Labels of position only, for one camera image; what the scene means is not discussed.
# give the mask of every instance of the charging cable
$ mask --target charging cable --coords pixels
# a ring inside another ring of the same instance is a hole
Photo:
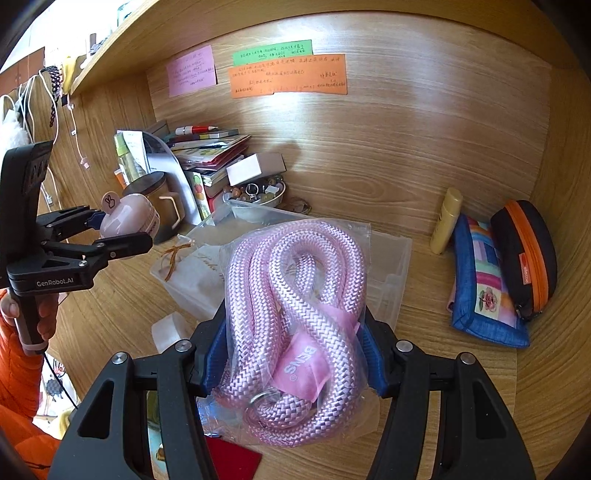
[[[80,144],[78,142],[78,129],[76,127],[76,119],[74,118],[74,104],[70,103],[70,94],[68,93],[68,110],[70,111],[70,115],[72,116],[72,123],[74,124],[74,130],[72,130],[72,136],[76,140],[76,148],[78,149],[78,155],[80,155],[80,165],[82,165],[87,170],[90,168],[90,164],[88,163],[88,158],[82,155],[80,151]]]

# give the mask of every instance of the pink sticky note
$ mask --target pink sticky note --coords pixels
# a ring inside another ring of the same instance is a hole
[[[171,97],[197,92],[217,83],[211,45],[173,60],[166,69]]]

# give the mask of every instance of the floral pattern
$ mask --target floral pattern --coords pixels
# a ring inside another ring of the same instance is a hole
[[[496,312],[496,309],[499,304],[499,299],[492,291],[492,288],[487,287],[486,290],[482,290],[478,297],[478,308],[480,311],[484,308],[489,312]]]

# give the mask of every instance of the white cable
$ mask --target white cable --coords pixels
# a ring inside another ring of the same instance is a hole
[[[56,113],[56,137],[53,139],[53,144],[55,145],[57,142],[57,137],[60,135],[60,118],[59,118],[59,115],[57,112],[57,104],[56,104],[56,100],[53,98],[53,95],[49,91],[49,87],[47,86],[47,82],[46,82],[45,77],[43,76],[41,70],[39,70],[39,76],[41,77],[41,82],[43,83],[43,86],[45,87],[45,91],[47,92],[47,94],[49,95],[49,98],[51,99],[54,112]],[[63,210],[64,208],[61,206],[60,196],[57,194],[56,178],[54,177],[53,172],[51,171],[51,168],[47,167],[47,171],[49,172],[49,175],[51,176],[51,181],[53,182],[53,190],[56,193],[57,204],[60,206],[60,210]]]
[[[64,207],[61,206],[60,196],[57,194],[56,178],[53,176],[51,168],[47,167],[47,171],[49,172],[49,175],[51,176],[51,181],[53,182],[53,191],[56,193],[57,204],[60,206],[60,210],[63,210]]]
[[[2,95],[0,96],[0,102],[2,102],[2,120],[4,120],[4,98],[8,98],[8,100],[10,100],[10,103],[12,104],[12,109],[16,109],[16,105],[14,104],[14,100],[12,100],[12,97],[10,95]]]
[[[26,130],[27,134],[29,135],[29,139],[31,140],[31,143],[33,143],[33,136],[31,135],[31,131],[29,130],[29,124],[27,122],[27,88],[29,86],[29,82],[31,81],[31,79],[28,79],[27,84],[25,86],[25,91],[22,97],[22,105],[21,105],[21,110],[22,110],[22,125],[24,127],[24,129]],[[18,86],[18,98],[19,100],[21,99],[21,89],[22,89],[22,84],[20,84]]]
[[[33,113],[31,112],[31,97],[33,96],[33,86],[35,85],[36,78],[37,75],[33,75],[31,78],[29,78],[29,81],[27,82],[27,88],[25,89],[25,98],[27,98],[27,89],[29,95],[27,100],[27,113],[31,117],[31,131],[33,132],[31,135],[32,141],[35,141],[35,118],[33,117]]]
[[[74,118],[74,105],[70,103],[70,94],[68,93],[68,110],[70,111],[70,115],[72,116],[72,123],[74,124],[74,138],[76,140],[76,148],[78,149],[78,155],[80,155],[80,165],[84,165],[85,168],[89,168],[90,165],[88,164],[88,160],[86,157],[82,155],[80,151],[80,144],[78,143],[78,127],[76,126],[76,119]]]

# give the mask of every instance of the pink cup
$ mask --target pink cup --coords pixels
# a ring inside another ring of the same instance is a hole
[[[158,233],[160,215],[150,201],[139,193],[120,198],[115,192],[105,193],[102,209],[106,213],[100,224],[101,238],[147,232]]]

